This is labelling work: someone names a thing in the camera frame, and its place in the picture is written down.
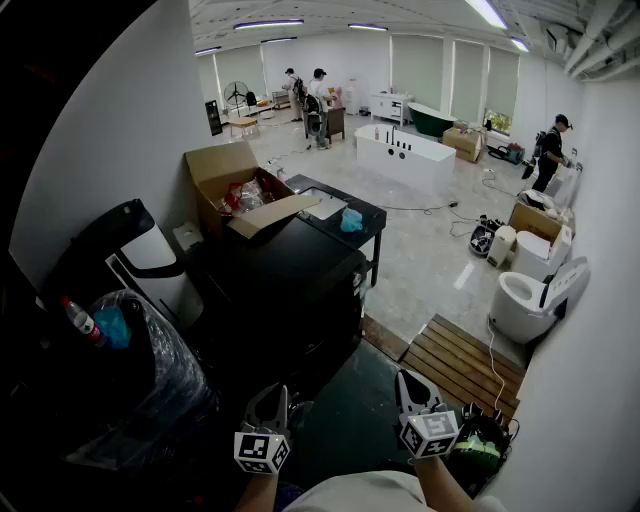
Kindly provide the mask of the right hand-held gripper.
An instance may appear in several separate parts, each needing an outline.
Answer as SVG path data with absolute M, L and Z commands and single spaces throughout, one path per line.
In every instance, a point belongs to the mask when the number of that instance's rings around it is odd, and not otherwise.
M 455 413 L 441 410 L 408 415 L 420 410 L 432 410 L 442 403 L 437 386 L 412 370 L 401 369 L 395 377 L 396 404 L 401 414 L 399 441 L 414 459 L 426 459 L 447 455 L 459 435 Z

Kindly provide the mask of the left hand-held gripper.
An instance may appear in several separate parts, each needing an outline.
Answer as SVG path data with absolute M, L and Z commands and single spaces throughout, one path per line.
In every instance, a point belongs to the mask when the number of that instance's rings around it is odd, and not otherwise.
M 244 472 L 279 474 L 291 454 L 287 437 L 277 433 L 288 430 L 288 413 L 289 392 L 284 384 L 268 386 L 248 402 L 248 424 L 234 434 L 234 460 Z

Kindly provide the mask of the black washing machine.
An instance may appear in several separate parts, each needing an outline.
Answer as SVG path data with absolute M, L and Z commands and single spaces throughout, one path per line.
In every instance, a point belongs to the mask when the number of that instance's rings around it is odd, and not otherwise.
M 255 235 L 224 228 L 192 254 L 204 299 L 193 346 L 218 385 L 285 384 L 312 399 L 359 343 L 364 255 L 294 217 Z

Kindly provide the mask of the person's right forearm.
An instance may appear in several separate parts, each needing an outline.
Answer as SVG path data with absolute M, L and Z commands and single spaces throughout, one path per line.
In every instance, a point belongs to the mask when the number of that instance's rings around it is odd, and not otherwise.
M 439 457 L 416 459 L 414 467 L 428 507 L 436 512 L 472 512 L 473 501 Z

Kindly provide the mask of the person's left forearm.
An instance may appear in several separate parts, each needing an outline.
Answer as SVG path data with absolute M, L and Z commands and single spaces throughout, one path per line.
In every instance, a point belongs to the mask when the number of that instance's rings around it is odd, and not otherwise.
M 273 512 L 278 476 L 254 474 L 233 512 Z

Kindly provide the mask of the wooden slat mat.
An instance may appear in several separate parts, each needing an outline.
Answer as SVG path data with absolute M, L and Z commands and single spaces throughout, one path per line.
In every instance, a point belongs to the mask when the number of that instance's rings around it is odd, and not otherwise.
M 443 399 L 462 407 L 475 402 L 489 416 L 510 421 L 525 369 L 439 314 L 409 344 L 399 364 L 433 382 Z

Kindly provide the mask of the black bag green stripe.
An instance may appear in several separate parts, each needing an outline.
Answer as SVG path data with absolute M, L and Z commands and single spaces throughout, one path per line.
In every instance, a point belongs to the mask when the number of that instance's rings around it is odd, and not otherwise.
M 444 463 L 453 478 L 470 498 L 475 498 L 498 474 L 511 451 L 520 424 L 510 432 L 501 410 L 491 416 L 475 402 L 461 409 L 462 425 L 459 435 Z

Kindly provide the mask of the person's white shirt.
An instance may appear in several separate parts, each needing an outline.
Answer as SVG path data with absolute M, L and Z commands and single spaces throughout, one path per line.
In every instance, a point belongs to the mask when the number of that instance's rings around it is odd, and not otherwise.
M 332 477 L 282 512 L 436 512 L 427 506 L 417 475 L 372 471 Z

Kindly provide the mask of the plastic-wrapped black appliance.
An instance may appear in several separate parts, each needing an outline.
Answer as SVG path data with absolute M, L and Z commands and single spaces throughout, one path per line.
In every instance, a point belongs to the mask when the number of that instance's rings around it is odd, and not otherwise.
M 65 461 L 127 473 L 182 472 L 194 465 L 219 405 L 197 357 L 176 328 L 131 289 L 102 296 L 91 310 L 120 313 L 129 344 L 98 349 L 105 371 L 91 403 L 101 428 Z

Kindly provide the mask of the white toilet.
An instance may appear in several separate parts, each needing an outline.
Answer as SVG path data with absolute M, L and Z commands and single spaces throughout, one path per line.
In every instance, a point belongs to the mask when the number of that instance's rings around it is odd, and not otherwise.
M 573 232 L 568 226 L 562 226 L 552 243 L 528 231 L 518 232 L 511 271 L 543 282 L 554 275 L 565 261 L 572 238 Z
M 590 279 L 584 256 L 559 267 L 542 281 L 517 272 L 499 275 L 489 322 L 515 343 L 525 345 L 547 333 L 571 312 Z

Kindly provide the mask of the black round device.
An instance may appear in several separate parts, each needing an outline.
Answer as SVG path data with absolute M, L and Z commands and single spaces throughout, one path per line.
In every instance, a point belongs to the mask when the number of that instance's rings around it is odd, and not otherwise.
M 486 215 L 481 215 L 475 229 L 471 233 L 469 241 L 470 251 L 481 258 L 486 258 L 489 254 L 497 230 L 505 223 L 499 219 L 490 219 Z

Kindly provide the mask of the blue cloth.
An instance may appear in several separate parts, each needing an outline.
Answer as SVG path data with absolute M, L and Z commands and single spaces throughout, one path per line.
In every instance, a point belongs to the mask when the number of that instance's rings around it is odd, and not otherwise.
M 119 307 L 98 310 L 94 320 L 102 332 L 105 346 L 111 350 L 125 350 L 129 347 L 131 330 Z

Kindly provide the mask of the black sink table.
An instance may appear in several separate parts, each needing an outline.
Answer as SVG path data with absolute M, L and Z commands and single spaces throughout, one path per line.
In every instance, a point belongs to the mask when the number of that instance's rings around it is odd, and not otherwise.
M 373 240 L 373 255 L 367 261 L 367 270 L 371 273 L 370 285 L 375 287 L 378 281 L 382 231 L 386 227 L 386 211 L 302 174 L 287 179 L 285 184 L 298 195 L 319 200 L 318 204 L 298 214 L 308 224 L 355 250 Z M 347 233 L 341 229 L 342 214 L 346 209 L 362 215 L 361 230 Z

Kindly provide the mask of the small white box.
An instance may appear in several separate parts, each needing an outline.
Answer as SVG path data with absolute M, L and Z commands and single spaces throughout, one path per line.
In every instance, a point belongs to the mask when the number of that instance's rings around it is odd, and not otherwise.
M 191 221 L 186 221 L 174 228 L 173 235 L 182 252 L 185 254 L 204 241 L 199 228 Z

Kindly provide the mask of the black and white appliance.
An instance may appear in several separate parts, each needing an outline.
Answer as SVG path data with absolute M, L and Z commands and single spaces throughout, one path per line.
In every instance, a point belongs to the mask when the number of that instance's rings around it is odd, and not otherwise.
M 131 289 L 176 328 L 187 330 L 204 305 L 184 266 L 139 199 L 107 211 L 71 240 L 43 286 L 44 297 L 67 296 L 88 307 Z

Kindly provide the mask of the water bottle red label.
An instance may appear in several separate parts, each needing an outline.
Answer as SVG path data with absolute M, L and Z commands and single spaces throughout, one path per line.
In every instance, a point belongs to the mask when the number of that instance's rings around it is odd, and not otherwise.
M 71 301 L 67 296 L 62 296 L 60 298 L 60 304 L 69 321 L 85 338 L 87 338 L 96 347 L 102 347 L 105 345 L 106 339 L 104 334 L 89 313 L 87 313 L 81 306 Z

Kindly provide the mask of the cardboard box white contents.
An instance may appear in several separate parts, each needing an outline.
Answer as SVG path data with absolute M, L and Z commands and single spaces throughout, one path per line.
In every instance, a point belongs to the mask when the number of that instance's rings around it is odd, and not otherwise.
M 563 226 L 577 234 L 575 215 L 569 207 L 558 206 L 552 197 L 533 190 L 521 192 L 514 204 L 508 225 L 516 232 L 526 231 L 550 243 Z

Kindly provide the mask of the clear plastic bag red items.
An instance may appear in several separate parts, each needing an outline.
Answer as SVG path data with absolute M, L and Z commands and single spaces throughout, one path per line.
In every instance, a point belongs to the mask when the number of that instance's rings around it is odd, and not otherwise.
M 257 175 L 245 183 L 231 183 L 226 194 L 213 205 L 223 216 L 240 216 L 275 200 L 270 181 Z

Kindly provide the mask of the white bathtub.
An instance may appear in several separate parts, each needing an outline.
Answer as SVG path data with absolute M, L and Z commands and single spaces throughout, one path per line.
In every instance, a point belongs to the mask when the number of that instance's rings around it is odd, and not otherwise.
M 386 124 L 362 126 L 355 138 L 358 164 L 386 178 L 423 192 L 444 190 L 452 180 L 454 148 Z

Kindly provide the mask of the open cardboard box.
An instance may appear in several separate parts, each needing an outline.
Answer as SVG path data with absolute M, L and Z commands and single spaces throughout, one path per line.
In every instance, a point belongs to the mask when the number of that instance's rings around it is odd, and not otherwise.
M 251 239 L 269 226 L 319 203 L 310 196 L 294 193 L 280 178 L 260 167 L 244 141 L 207 147 L 185 154 L 194 185 L 198 214 L 208 231 L 217 236 L 228 228 Z M 267 178 L 276 200 L 240 216 L 223 216 L 213 205 L 231 183 L 245 183 L 257 175 Z

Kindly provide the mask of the red vacuum cleaner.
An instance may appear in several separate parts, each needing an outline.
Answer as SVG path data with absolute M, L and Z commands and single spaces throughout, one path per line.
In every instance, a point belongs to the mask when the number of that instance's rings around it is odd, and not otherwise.
M 488 154 L 496 159 L 507 161 L 513 165 L 519 165 L 524 159 L 524 149 L 518 144 L 507 146 L 487 146 Z

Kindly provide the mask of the green bathtub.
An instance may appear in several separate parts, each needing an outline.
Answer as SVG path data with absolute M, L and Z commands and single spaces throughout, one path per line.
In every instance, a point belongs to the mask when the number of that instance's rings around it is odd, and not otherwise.
M 430 137 L 441 138 L 457 121 L 455 117 L 416 102 L 410 102 L 408 109 L 416 130 Z

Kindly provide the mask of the brown wooden desk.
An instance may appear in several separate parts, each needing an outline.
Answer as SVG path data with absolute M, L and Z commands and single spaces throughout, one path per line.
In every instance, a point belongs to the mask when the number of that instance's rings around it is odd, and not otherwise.
M 329 142 L 332 142 L 332 138 L 337 136 L 339 139 L 345 139 L 345 109 L 341 108 L 330 108 L 327 114 L 327 130 L 326 130 L 326 139 Z

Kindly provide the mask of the small wooden table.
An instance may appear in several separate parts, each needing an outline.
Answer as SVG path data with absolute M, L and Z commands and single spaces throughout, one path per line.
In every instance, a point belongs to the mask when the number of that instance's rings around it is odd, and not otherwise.
M 254 137 L 260 134 L 258 120 L 255 117 L 232 117 L 228 120 L 231 137 Z

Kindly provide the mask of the white vanity cabinet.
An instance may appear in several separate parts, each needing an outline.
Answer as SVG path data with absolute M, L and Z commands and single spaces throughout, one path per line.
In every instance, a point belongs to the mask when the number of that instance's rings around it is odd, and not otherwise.
M 409 104 L 412 101 L 411 95 L 374 93 L 370 100 L 371 117 L 395 121 L 404 126 L 411 122 Z

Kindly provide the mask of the white water dispenser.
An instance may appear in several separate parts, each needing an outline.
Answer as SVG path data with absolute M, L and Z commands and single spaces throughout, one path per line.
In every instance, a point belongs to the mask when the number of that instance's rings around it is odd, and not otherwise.
M 357 116 L 361 108 L 361 94 L 359 81 L 357 78 L 350 78 L 343 89 L 343 104 L 345 112 L 349 115 Z

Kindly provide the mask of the black standing fan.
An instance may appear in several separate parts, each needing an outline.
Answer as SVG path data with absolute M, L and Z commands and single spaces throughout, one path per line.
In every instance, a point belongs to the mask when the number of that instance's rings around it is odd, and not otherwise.
M 225 87 L 223 99 L 229 107 L 229 112 L 236 111 L 240 114 L 240 108 L 247 104 L 248 92 L 248 87 L 241 81 L 233 81 Z

